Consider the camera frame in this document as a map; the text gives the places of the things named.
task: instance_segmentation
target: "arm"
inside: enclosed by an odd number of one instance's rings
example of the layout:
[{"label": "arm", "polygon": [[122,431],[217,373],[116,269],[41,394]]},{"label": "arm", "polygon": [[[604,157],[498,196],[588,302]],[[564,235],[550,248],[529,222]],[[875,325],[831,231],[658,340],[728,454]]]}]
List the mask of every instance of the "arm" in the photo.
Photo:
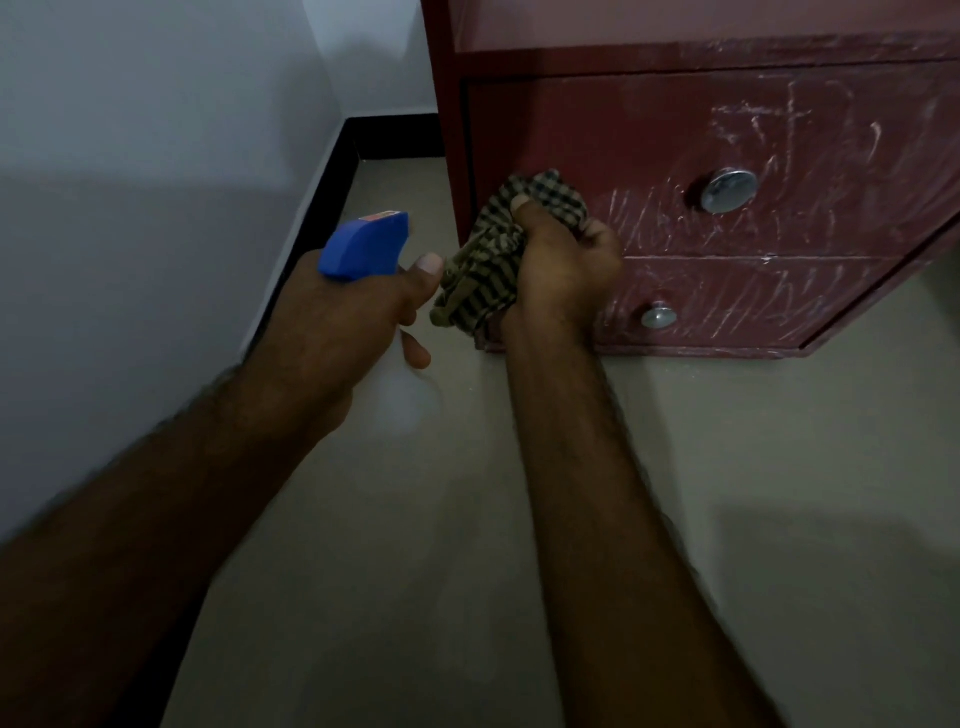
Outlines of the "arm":
[{"label": "arm", "polygon": [[100,722],[433,296],[418,265],[343,285],[305,256],[246,364],[0,551],[0,725]]},{"label": "arm", "polygon": [[644,488],[589,344],[619,242],[536,203],[503,331],[554,659],[569,726],[781,726]]}]

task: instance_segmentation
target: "spray bottle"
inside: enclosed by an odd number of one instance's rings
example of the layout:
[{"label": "spray bottle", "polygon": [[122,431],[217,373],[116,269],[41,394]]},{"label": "spray bottle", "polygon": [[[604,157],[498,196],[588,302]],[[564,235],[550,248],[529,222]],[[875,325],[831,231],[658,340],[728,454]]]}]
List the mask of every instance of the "spray bottle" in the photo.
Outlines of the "spray bottle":
[{"label": "spray bottle", "polygon": [[[409,234],[406,212],[380,212],[344,223],[321,251],[318,268],[324,276],[342,281],[393,275]],[[353,405],[338,438],[359,442],[407,438],[439,409],[439,388],[407,364],[398,329],[393,344],[354,389]]]}]

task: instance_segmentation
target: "drawer knob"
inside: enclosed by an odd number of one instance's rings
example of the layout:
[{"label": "drawer knob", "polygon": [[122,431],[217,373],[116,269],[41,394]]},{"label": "drawer knob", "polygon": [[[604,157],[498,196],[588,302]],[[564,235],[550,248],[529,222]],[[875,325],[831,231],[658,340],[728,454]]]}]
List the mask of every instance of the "drawer knob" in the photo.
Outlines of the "drawer knob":
[{"label": "drawer knob", "polygon": [[749,203],[759,187],[760,182],[753,172],[721,169],[704,188],[700,207],[714,215],[733,212]]},{"label": "drawer knob", "polygon": [[643,314],[640,322],[647,328],[667,328],[677,323],[677,312],[661,303],[657,303]]}]

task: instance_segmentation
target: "rag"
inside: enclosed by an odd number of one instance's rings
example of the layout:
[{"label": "rag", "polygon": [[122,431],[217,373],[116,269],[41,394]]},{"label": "rag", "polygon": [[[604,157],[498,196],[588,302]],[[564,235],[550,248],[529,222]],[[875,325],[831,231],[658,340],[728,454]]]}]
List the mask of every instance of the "rag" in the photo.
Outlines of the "rag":
[{"label": "rag", "polygon": [[516,301],[516,279],[527,235],[514,222],[510,202],[527,195],[566,225],[577,237],[587,226],[587,203],[549,169],[531,179],[512,175],[480,210],[470,237],[444,266],[441,293],[430,311],[438,327],[456,327],[470,334],[494,313]]}]

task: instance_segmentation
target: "drawer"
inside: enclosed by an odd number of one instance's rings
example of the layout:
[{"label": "drawer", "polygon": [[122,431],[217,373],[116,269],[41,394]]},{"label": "drawer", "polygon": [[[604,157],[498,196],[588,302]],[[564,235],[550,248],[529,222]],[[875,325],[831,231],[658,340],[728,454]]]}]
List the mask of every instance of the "drawer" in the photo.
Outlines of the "drawer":
[{"label": "drawer", "polygon": [[[468,88],[474,202],[556,167],[627,255],[903,256],[960,210],[960,63],[535,79]],[[699,187],[751,171],[711,215]]]},{"label": "drawer", "polygon": [[[596,325],[599,346],[795,349],[896,261],[866,258],[632,258]],[[647,328],[669,308],[676,322]]]}]

